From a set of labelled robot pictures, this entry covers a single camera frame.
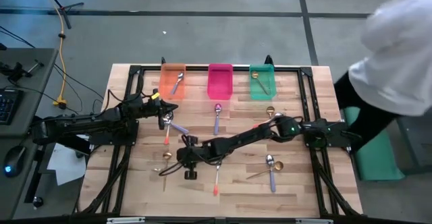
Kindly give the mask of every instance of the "pink container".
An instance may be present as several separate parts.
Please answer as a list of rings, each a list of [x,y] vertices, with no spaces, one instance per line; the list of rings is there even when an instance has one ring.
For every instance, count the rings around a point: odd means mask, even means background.
[[[232,74],[230,64],[210,64],[207,94],[210,99],[228,100],[232,96]]]

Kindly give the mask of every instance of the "gold spoon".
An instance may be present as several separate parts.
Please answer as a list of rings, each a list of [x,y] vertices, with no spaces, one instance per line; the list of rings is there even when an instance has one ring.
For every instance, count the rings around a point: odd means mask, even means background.
[[[258,72],[253,71],[252,72],[252,78],[256,79],[259,83],[259,85],[261,86],[261,88],[263,88],[265,94],[270,95],[269,92],[267,92],[267,89],[265,88],[265,86],[261,83],[261,81],[258,79]]]
[[[166,160],[165,169],[168,167],[168,161],[173,155],[170,152],[164,152],[162,157]],[[165,191],[165,188],[167,187],[167,176],[163,176],[163,191]]]
[[[271,117],[273,116],[273,113],[275,112],[275,108],[272,106],[267,107],[266,112],[269,114],[269,118],[271,119]]]
[[[282,163],[281,161],[277,161],[277,162],[275,162],[274,170],[276,170],[276,171],[281,171],[283,168],[284,168],[284,163]],[[262,174],[262,173],[265,173],[265,172],[268,172],[268,171],[270,171],[270,170],[272,170],[272,168],[266,169],[266,170],[264,170],[264,171],[262,171],[262,172],[260,172],[260,173],[255,173],[254,175],[249,176],[249,177],[247,177],[246,179],[250,179],[250,178],[252,178],[252,177],[258,176],[258,175],[260,175],[260,174]]]

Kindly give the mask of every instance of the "green container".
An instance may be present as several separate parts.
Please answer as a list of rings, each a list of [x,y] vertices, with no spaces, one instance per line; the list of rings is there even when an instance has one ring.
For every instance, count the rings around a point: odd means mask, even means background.
[[[258,73],[257,79],[252,77],[253,72]],[[253,100],[271,100],[276,95],[275,68],[272,65],[251,65],[249,80]]]

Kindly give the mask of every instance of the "green chair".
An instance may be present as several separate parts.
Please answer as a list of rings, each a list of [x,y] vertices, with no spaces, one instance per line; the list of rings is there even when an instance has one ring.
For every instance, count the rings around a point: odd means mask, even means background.
[[[348,125],[357,119],[359,111],[356,107],[344,109]],[[392,144],[385,130],[363,146],[354,158],[361,180],[399,180],[405,177],[396,165]]]

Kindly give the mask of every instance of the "wooden table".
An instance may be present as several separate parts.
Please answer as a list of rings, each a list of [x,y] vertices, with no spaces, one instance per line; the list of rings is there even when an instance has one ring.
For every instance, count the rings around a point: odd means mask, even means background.
[[[108,89],[123,96],[130,64],[114,64],[108,81]],[[151,94],[159,85],[159,72],[146,72],[144,93]],[[328,121],[340,119],[335,99],[330,69],[313,67],[313,78],[321,111]],[[186,96],[174,102],[173,122],[181,125],[199,140],[214,138],[214,101],[207,96],[207,72],[186,74]],[[219,136],[233,136],[249,130],[255,123],[268,119],[265,109],[273,105],[277,112],[289,116],[302,115],[298,79],[294,73],[275,74],[277,95],[272,101],[252,101],[249,95],[248,72],[234,72],[234,94],[230,101],[222,102]],[[306,93],[310,99],[307,80]],[[184,147],[181,134],[170,131],[170,145],[165,146],[165,131],[157,126],[155,117],[140,119],[140,129],[132,149],[129,171],[124,190],[122,215],[176,216],[176,217],[318,217],[318,204],[312,174],[311,158],[302,136],[283,144],[261,140],[234,151],[227,157],[219,171],[219,195],[213,195],[216,168],[199,163],[198,179],[185,180],[184,169],[167,177],[163,192],[163,178],[151,169],[164,167],[162,154],[169,150],[174,155]],[[107,181],[113,147],[102,146],[90,158],[80,195],[80,206],[87,207]],[[340,148],[329,148],[329,160],[333,180],[353,209],[362,212],[356,180],[350,158]],[[269,174],[246,179],[249,175],[266,169],[265,155],[272,154],[285,165],[275,173],[276,193],[271,193]],[[175,156],[169,164],[176,162]],[[323,184],[327,210],[330,211],[328,191]],[[116,187],[111,195],[111,207],[115,201]]]

